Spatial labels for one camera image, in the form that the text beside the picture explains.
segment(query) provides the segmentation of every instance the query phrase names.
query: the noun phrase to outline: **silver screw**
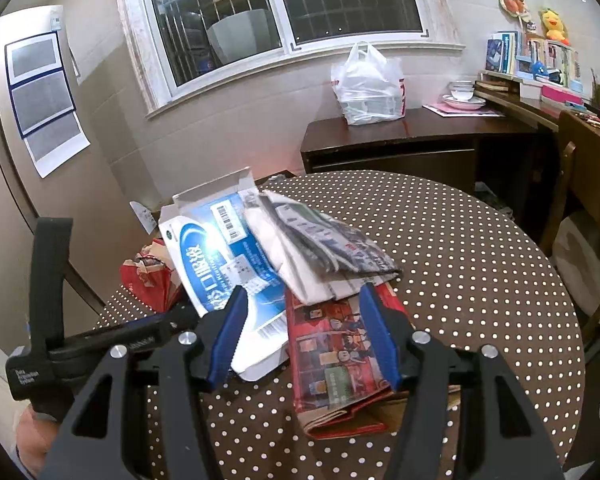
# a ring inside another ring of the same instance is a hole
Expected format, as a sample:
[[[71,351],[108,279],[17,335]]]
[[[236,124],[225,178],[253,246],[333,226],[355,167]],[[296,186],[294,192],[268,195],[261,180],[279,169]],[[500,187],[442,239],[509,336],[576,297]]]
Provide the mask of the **silver screw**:
[[[120,359],[126,355],[126,346],[124,345],[115,345],[111,347],[109,350],[109,355],[114,359]]]
[[[178,336],[178,342],[181,345],[193,345],[198,340],[198,336],[195,332],[191,330],[187,330],[186,332],[181,333]]]
[[[498,356],[498,349],[493,345],[485,345],[480,349],[482,355],[488,357],[489,359],[496,358]]]
[[[422,330],[418,330],[411,335],[411,339],[413,339],[414,343],[418,343],[419,345],[426,345],[429,341],[431,341],[431,336]]]

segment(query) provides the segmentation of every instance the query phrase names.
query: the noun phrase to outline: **polka dot tablecloth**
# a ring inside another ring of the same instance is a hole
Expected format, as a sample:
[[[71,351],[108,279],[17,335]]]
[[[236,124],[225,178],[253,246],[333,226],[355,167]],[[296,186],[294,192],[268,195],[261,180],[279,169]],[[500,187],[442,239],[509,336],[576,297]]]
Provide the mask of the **polka dot tablecloth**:
[[[394,291],[419,330],[453,348],[489,342],[520,379],[563,462],[584,394],[580,329],[560,277],[511,221],[464,192],[377,171],[317,173],[270,184],[275,190],[371,236],[403,270]],[[99,325],[150,312],[123,288]],[[379,480],[395,433],[311,440],[294,415],[290,371],[257,383],[237,378],[203,396],[216,458],[226,480]],[[166,478],[157,390],[148,390],[154,478]],[[448,412],[440,478],[453,474],[459,410]]]

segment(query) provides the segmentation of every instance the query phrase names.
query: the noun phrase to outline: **blue and white box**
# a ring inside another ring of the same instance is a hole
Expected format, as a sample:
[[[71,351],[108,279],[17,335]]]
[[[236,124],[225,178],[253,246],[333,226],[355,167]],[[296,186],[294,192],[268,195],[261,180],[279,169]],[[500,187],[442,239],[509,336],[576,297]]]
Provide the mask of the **blue and white box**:
[[[235,285],[249,313],[232,361],[257,381],[287,359],[285,284],[244,219],[238,192],[255,188],[251,170],[237,171],[173,197],[160,212],[160,232],[200,316],[224,308]]]

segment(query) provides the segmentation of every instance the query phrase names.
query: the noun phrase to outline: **pink box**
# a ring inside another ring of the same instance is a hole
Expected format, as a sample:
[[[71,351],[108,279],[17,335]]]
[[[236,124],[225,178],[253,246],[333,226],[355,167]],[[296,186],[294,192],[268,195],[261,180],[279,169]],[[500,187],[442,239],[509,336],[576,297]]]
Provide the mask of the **pink box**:
[[[565,102],[570,101],[576,104],[583,104],[582,97],[572,94],[571,92],[567,92],[560,88],[556,88],[555,86],[544,85],[542,86],[542,95],[548,99],[553,101],[558,101],[559,103],[565,104]]]

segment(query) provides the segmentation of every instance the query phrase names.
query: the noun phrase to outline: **human hand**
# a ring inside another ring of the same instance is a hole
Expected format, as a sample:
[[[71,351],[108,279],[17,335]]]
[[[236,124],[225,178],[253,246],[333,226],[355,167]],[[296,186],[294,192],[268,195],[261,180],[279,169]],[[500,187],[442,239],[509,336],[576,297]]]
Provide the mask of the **human hand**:
[[[60,425],[51,420],[38,420],[31,405],[27,406],[16,428],[16,444],[22,465],[37,477],[45,464],[46,454],[58,436]]]

